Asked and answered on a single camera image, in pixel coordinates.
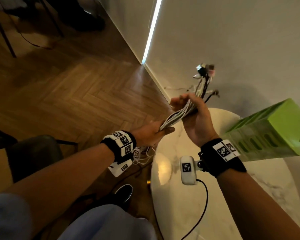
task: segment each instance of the marble table top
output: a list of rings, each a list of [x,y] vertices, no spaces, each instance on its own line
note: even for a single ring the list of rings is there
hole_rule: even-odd
[[[213,126],[224,133],[240,118],[226,110],[209,108]],[[188,138],[182,122],[165,136],[156,149],[151,171],[154,210],[165,240],[178,240],[199,220],[206,202],[202,184],[183,185],[179,158],[184,155],[199,160],[200,149]],[[292,175],[282,158],[245,162],[248,173],[300,226],[300,199]],[[198,179],[208,187],[208,207],[199,225],[186,239],[242,239],[233,221],[217,180],[197,171]]]

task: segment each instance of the right hand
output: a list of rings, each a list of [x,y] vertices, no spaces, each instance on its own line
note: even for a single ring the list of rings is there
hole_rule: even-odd
[[[189,99],[196,105],[198,113],[182,119],[184,129],[190,140],[198,147],[202,147],[208,141],[219,138],[213,128],[211,115],[204,101],[200,97],[196,97],[194,93],[185,93],[179,97],[173,97],[170,105],[174,111],[178,111],[186,105]]]

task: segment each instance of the lime green container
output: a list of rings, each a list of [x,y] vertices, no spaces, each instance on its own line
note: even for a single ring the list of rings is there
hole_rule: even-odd
[[[221,135],[242,161],[300,155],[300,107],[288,98],[238,121]]]

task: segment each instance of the wristband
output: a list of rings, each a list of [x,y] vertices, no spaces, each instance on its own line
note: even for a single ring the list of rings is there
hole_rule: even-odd
[[[129,159],[133,161],[133,149],[137,142],[130,132],[116,131],[105,136],[100,143],[104,143],[114,153],[114,162],[117,162],[118,165]]]
[[[207,142],[199,152],[199,157],[202,160],[202,170],[214,177],[229,168],[245,173],[247,170],[238,156],[240,156],[240,153],[231,142],[221,138]]]

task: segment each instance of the wooden floor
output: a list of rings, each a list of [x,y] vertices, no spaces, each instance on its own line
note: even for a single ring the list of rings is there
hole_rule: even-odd
[[[131,130],[171,113],[109,18],[104,31],[91,33],[78,33],[58,22],[66,35],[62,40],[43,11],[32,24],[13,19],[28,40],[54,46],[52,50],[28,44],[4,13],[0,20],[18,56],[12,58],[0,34],[1,131],[18,140],[49,134],[76,141],[82,150],[115,130]],[[63,147],[65,155],[72,150]],[[88,192],[102,197],[118,180],[138,169],[133,165],[119,178],[106,170]],[[134,187],[128,212],[149,219],[157,230],[147,186],[150,170],[149,166],[138,177],[126,179]],[[63,218],[58,224],[68,222]],[[59,232],[54,230],[49,239],[56,239]]]

